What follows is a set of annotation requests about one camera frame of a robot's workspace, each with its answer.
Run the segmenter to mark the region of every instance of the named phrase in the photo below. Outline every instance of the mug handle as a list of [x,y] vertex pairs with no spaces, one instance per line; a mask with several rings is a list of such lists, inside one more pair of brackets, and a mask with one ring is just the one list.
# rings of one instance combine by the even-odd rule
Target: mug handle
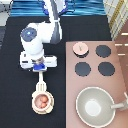
[[51,111],[52,111],[52,109],[53,109],[53,106],[51,106],[51,104],[50,104],[50,106],[47,108],[47,110],[45,110],[47,113],[50,113]]

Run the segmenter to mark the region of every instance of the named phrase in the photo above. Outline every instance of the black table surface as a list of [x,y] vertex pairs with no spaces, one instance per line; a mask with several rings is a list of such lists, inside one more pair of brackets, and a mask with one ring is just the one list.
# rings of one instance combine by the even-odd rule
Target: black table surface
[[66,54],[67,41],[111,41],[107,16],[61,17],[63,39],[57,45],[44,44],[46,55],[58,58],[56,68],[44,73],[47,90],[55,99],[53,111],[47,115],[32,110],[32,93],[38,73],[18,68],[23,47],[20,32],[31,22],[48,17],[9,17],[0,50],[0,128],[66,128]]

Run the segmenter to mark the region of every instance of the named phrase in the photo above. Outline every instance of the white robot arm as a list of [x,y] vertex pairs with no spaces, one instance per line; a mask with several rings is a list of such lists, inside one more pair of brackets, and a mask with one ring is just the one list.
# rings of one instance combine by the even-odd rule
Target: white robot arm
[[48,7],[50,23],[30,23],[21,32],[21,42],[24,51],[20,55],[20,65],[23,69],[32,68],[34,64],[43,63],[46,67],[56,67],[55,56],[44,55],[43,43],[57,44],[62,39],[62,29],[54,0],[44,0]]

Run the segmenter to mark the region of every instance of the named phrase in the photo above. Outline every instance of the bowl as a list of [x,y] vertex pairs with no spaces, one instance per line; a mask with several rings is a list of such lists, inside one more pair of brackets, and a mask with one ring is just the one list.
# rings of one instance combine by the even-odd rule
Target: bowl
[[83,89],[76,99],[76,111],[80,119],[91,127],[106,127],[115,117],[110,94],[99,87]]

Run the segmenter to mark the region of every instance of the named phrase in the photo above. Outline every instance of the black circular pad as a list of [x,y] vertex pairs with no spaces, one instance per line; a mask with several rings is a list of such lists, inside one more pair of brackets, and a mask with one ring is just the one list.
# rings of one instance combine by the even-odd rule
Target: black circular pad
[[99,45],[96,48],[96,54],[100,57],[108,57],[111,55],[111,49],[106,45]]
[[90,71],[91,68],[86,62],[79,62],[75,66],[75,72],[79,76],[87,76],[89,75]]
[[100,63],[98,70],[103,76],[112,76],[115,72],[114,66],[109,62]]

